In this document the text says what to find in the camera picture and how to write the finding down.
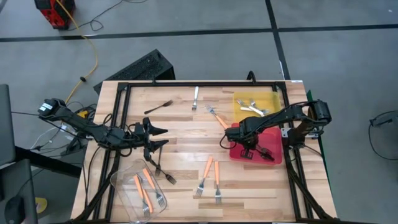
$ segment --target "butcher block tabletop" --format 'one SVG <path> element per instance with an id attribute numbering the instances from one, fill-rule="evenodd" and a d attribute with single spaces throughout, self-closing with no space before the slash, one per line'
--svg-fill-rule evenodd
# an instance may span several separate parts
<path id="1" fill-rule="evenodd" d="M 307 100 L 302 82 L 286 81 L 285 83 L 290 103 Z M 94 118 L 95 123 L 102 124 L 106 115 L 113 112 L 117 86 L 116 81 L 103 82 Z M 162 169 L 177 181 L 175 185 L 172 185 L 164 175 L 156 177 L 167 199 L 167 208 L 151 222 L 295 221 L 285 161 L 283 160 L 280 165 L 267 166 L 230 160 L 229 151 L 219 145 L 220 139 L 224 136 L 224 129 L 205 108 L 206 104 L 213 106 L 217 114 L 230 126 L 235 122 L 233 94 L 249 91 L 264 92 L 272 91 L 272 89 L 268 86 L 199 87 L 197 110 L 192 111 L 194 86 L 132 88 L 126 124 L 141 123 L 146 117 L 144 111 L 173 100 L 172 105 L 159 108 L 147 115 L 153 126 L 169 130 L 165 134 L 152 137 L 152 140 L 168 139 L 170 141 L 163 147 L 160 164 Z M 123 110 L 124 93 L 125 91 L 120 101 L 118 122 Z M 317 140 L 308 139 L 306 145 L 320 151 Z M 90 142 L 84 161 L 86 173 L 96 149 L 97 144 L 94 141 Z M 305 148 L 300 152 L 308 190 L 325 211 L 335 217 L 335 206 L 323 159 Z M 105 150 L 100 149 L 93 159 L 88 189 L 89 201 L 98 189 L 104 153 Z M 153 160 L 157 162 L 158 156 L 159 150 L 152 154 Z M 202 196 L 195 196 L 209 156 L 213 156 L 213 160 L 219 161 L 220 165 L 221 205 L 217 205 L 214 198 L 216 191 L 214 165 L 211 166 L 205 180 Z M 136 159 L 143 159 L 142 148 L 133 150 L 129 157 L 122 157 L 119 168 L 131 166 Z M 154 173 L 155 167 L 147 164 Z M 297 192 L 302 216 L 305 217 L 303 197 L 298 188 Z M 107 199 L 108 192 L 104 194 L 102 200 L 100 218 L 104 217 Z M 73 205 L 72 218 L 83 211 L 84 205 L 85 188 L 82 174 Z M 128 221 L 129 217 L 116 193 L 111 222 Z"/>

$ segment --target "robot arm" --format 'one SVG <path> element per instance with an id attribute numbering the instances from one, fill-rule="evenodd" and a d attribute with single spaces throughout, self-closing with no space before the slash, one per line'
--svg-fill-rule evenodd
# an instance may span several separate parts
<path id="1" fill-rule="evenodd" d="M 308 115 L 303 112 L 303 107 L 308 106 Z M 237 128 L 227 128 L 225 135 L 228 141 L 243 145 L 245 150 L 255 150 L 258 144 L 258 134 L 266 128 L 301 121 L 297 128 L 289 130 L 288 138 L 284 144 L 289 146 L 304 142 L 305 136 L 314 128 L 323 127 L 331 121 L 328 105 L 320 100 L 292 104 L 283 110 L 269 114 L 265 117 L 248 117 L 239 122 Z"/>
<path id="2" fill-rule="evenodd" d="M 104 124 L 95 124 L 83 119 L 67 108 L 64 101 L 59 99 L 46 99 L 38 110 L 39 118 L 44 121 L 63 121 L 76 130 L 93 136 L 99 146 L 120 153 L 122 149 L 144 147 L 144 157 L 151 164 L 150 152 L 155 152 L 168 143 L 169 140 L 151 141 L 150 135 L 166 133 L 166 129 L 155 128 L 151 125 L 149 118 L 144 118 L 142 124 L 135 123 L 134 131 L 129 132 L 117 127 L 109 127 Z"/>

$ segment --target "gray floor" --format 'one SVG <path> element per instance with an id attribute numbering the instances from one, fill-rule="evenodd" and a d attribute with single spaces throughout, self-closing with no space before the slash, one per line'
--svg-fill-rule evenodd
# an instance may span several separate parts
<path id="1" fill-rule="evenodd" d="M 1 37 L 76 35 L 53 30 L 33 1 L 8 0 L 0 12 Z M 75 18 L 89 21 L 117 1 L 77 1 Z M 398 24 L 398 3 L 388 0 L 272 0 L 279 27 Z M 122 3 L 99 20 L 104 29 L 84 34 L 121 34 L 203 29 L 270 28 L 262 0 L 148 0 Z M 323 142 L 338 216 L 344 220 L 395 223 L 398 218 L 398 165 L 378 158 L 368 142 L 369 119 L 397 107 L 398 30 L 346 30 L 280 33 L 291 79 L 303 80 L 315 98 L 328 102 L 333 117 Z M 242 79 L 253 70 L 258 79 L 282 79 L 271 33 L 187 35 L 98 39 L 99 67 L 72 101 L 98 99 L 92 86 L 153 49 L 174 65 L 177 79 Z M 94 63 L 84 40 L 1 42 L 0 83 L 11 88 L 14 111 L 35 112 L 43 99 L 64 99 L 78 77 Z M 16 144 L 31 147 L 50 128 L 35 117 L 13 116 Z M 398 157 L 396 130 L 372 132 L 377 150 Z M 54 140 L 62 145 L 65 134 Z M 82 154 L 64 157 L 80 162 Z M 69 217 L 77 181 L 43 172 L 35 180 L 37 196 L 49 200 L 41 223 Z M 48 182 L 59 183 L 50 187 Z"/>

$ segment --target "yellow cable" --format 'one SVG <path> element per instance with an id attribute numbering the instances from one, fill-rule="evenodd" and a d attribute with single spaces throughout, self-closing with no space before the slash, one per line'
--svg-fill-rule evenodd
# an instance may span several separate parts
<path id="1" fill-rule="evenodd" d="M 76 26 L 76 29 L 77 29 L 77 31 L 79 32 L 79 35 L 80 35 L 82 38 L 86 39 L 86 40 L 90 43 L 90 45 L 93 47 L 94 54 L 95 54 L 95 65 L 94 65 L 93 69 L 91 69 L 91 71 L 84 77 L 85 79 L 87 79 L 87 78 L 95 71 L 95 69 L 96 69 L 97 66 L 98 66 L 98 54 L 97 54 L 97 49 L 95 48 L 93 42 L 92 42 L 89 38 L 85 37 L 85 36 L 80 32 L 79 26 L 77 25 L 76 21 L 72 18 L 72 16 L 69 14 L 69 12 L 67 11 L 67 9 L 63 6 L 63 4 L 62 4 L 59 0 L 56 0 L 56 1 L 57 1 L 57 3 L 61 6 L 61 8 L 67 13 L 67 15 L 68 15 L 68 17 L 70 18 L 70 20 L 71 20 L 71 21 L 73 22 L 73 24 Z M 78 88 L 78 86 L 79 86 L 81 83 L 82 83 L 82 81 L 80 80 L 80 81 L 75 85 L 75 87 L 73 88 L 73 90 L 70 92 L 70 94 L 69 94 L 67 100 L 65 100 L 65 103 L 68 103 L 68 101 L 69 101 L 70 98 L 72 97 L 73 93 L 76 91 L 76 89 Z"/>

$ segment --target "transparent plastic bin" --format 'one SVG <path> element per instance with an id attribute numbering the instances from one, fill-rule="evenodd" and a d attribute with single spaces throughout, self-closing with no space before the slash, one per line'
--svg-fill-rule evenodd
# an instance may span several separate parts
<path id="1" fill-rule="evenodd" d="M 163 207 L 161 207 L 157 201 L 156 192 L 147 180 L 143 169 L 148 170 L 148 173 L 155 185 L 156 191 L 163 197 Z M 142 198 L 134 180 L 135 175 L 138 175 L 141 178 L 142 188 L 147 192 L 149 200 L 153 206 L 153 212 L 149 217 L 145 217 L 144 215 L 144 211 L 142 209 Z M 130 223 L 146 223 L 152 218 L 156 217 L 159 213 L 163 212 L 163 210 L 165 210 L 167 207 L 165 195 L 157 184 L 147 164 L 142 159 L 137 159 L 132 162 L 132 166 L 114 173 L 111 177 L 111 184 L 118 193 L 123 206 L 127 211 Z"/>

